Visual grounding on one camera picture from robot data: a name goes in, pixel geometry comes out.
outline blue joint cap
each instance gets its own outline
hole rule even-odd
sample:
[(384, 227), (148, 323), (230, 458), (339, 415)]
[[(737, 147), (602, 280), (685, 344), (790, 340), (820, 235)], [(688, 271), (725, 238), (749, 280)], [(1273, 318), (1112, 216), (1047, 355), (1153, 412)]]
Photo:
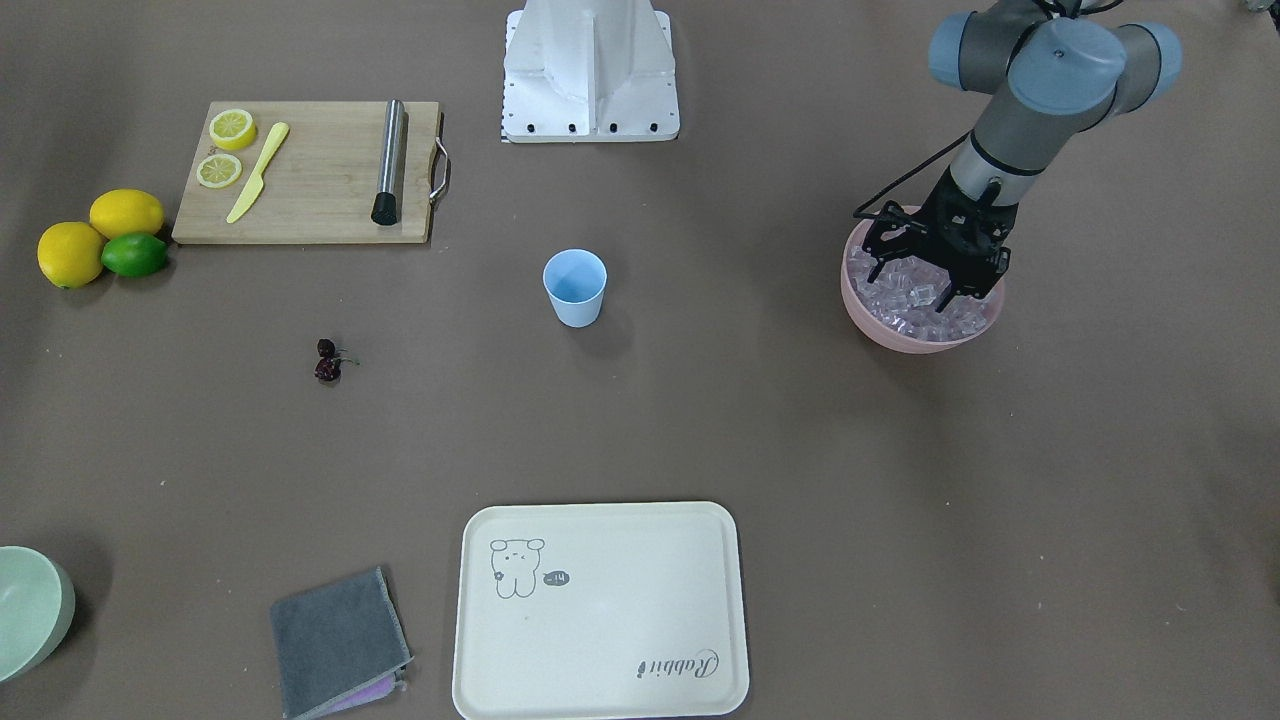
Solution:
[(942, 20), (929, 41), (929, 73), (942, 85), (964, 90), (960, 85), (960, 41), (973, 13), (956, 13)]
[(1156, 38), (1156, 47), (1160, 47), (1160, 79), (1156, 81), (1156, 90), (1151, 92), (1147, 102), (1160, 97), (1166, 90), (1174, 86), (1174, 81), (1183, 72), (1183, 42), (1178, 35), (1167, 26), (1160, 23), (1133, 23), (1151, 33)]
[(1009, 68), (1018, 100), (1046, 115), (1075, 115), (1105, 101), (1128, 60), (1120, 38), (1089, 20), (1042, 24)]

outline mint green bowl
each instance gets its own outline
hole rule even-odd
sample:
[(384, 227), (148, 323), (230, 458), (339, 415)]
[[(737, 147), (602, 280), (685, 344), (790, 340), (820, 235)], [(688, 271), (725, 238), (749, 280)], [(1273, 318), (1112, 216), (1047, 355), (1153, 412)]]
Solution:
[(27, 547), (0, 547), (0, 683), (40, 665), (76, 614), (67, 571)]

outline blue cup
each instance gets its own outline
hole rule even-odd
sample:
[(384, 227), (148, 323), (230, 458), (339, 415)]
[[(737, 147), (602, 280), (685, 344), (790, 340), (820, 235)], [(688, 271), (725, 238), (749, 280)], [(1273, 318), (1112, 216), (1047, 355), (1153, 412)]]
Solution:
[(562, 250), (543, 268), (543, 287), (556, 316), (571, 328), (585, 328), (600, 315), (608, 278), (604, 263), (586, 250)]

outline folded cloth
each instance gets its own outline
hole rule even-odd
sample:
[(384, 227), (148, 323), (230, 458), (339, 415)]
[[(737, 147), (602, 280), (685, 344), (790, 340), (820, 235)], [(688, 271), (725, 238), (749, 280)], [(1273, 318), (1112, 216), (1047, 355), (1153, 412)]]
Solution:
[(381, 568), (271, 606), (285, 720), (385, 697), (412, 660)]

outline robotic arm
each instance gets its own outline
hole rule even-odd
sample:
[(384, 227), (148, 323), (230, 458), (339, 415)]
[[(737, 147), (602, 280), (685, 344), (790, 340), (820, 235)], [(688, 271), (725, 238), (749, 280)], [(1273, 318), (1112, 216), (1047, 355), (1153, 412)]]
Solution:
[(1018, 204), (1066, 141), (1142, 108), (1176, 79), (1181, 45), (1171, 29), (1108, 29), (1087, 15), (1115, 3), (1065, 5), (998, 0), (938, 27), (929, 45), (933, 77), (988, 94), (991, 102), (918, 211), (888, 201), (876, 215), (863, 242), (876, 260), (868, 282), (887, 261), (914, 255), (950, 275), (937, 311), (956, 295), (986, 297), (1009, 269), (1004, 243)]

